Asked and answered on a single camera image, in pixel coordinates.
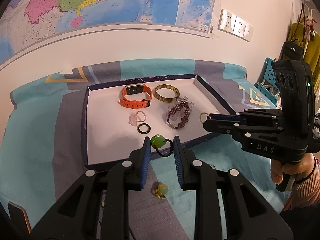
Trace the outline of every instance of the black handbag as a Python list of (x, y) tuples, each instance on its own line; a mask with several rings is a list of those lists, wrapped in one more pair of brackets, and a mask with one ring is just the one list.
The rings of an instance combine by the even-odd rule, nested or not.
[[(301, 45), (301, 42), (299, 39), (294, 39), (294, 38), (295, 38), (295, 35), (296, 35), (298, 27), (299, 27), (302, 13), (303, 13), (303, 25), (305, 25), (304, 3), (302, 4), (301, 13), (299, 16), (299, 21), (297, 24), (297, 28), (294, 32), (294, 35), (293, 35), (291, 41), (286, 41), (284, 43), (284, 48), (283, 48), (283, 55), (289, 57), (292, 60), (299, 60), (299, 61), (303, 61), (303, 54), (304, 54), (303, 41), (304, 41), (305, 29), (303, 28), (302, 45)], [(299, 41), (300, 45), (295, 44), (294, 43), (295, 41)]]

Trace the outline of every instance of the orange watch strap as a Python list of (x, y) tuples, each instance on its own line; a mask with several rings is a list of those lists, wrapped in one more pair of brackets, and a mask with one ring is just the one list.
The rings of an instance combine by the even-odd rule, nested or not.
[(138, 109), (138, 108), (144, 108), (144, 107), (150, 106), (150, 101), (152, 99), (152, 90), (148, 88), (145, 84), (143, 84), (143, 92), (148, 93), (150, 97), (148, 99), (143, 99), (141, 101), (136, 101), (136, 100), (130, 101), (125, 98), (125, 96), (127, 95), (127, 90), (124, 87), (122, 90), (122, 98), (120, 99), (120, 104), (124, 107), (132, 108), (132, 109)]

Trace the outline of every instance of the map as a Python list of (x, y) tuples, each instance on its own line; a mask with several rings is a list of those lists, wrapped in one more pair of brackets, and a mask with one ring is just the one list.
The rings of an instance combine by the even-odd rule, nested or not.
[(209, 32), (214, 0), (11, 0), (0, 19), (0, 64), (45, 38), (116, 23)]

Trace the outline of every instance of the watch screen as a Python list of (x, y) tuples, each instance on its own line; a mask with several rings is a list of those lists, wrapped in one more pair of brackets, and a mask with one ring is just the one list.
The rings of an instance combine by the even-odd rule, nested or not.
[(135, 95), (143, 93), (143, 85), (136, 85), (127, 87), (127, 95)]

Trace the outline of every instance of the white outlet panel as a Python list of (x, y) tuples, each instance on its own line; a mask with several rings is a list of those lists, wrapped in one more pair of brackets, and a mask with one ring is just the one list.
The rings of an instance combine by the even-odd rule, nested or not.
[(233, 34), (243, 38), (246, 24), (247, 23), (243, 19), (237, 16)]
[(245, 26), (243, 39), (246, 41), (251, 41), (252, 35), (253, 35), (253, 27), (249, 23), (247, 23), (247, 25)]
[(236, 23), (236, 16), (228, 12), (227, 10), (222, 10), (219, 28), (228, 33), (233, 33), (235, 23)]

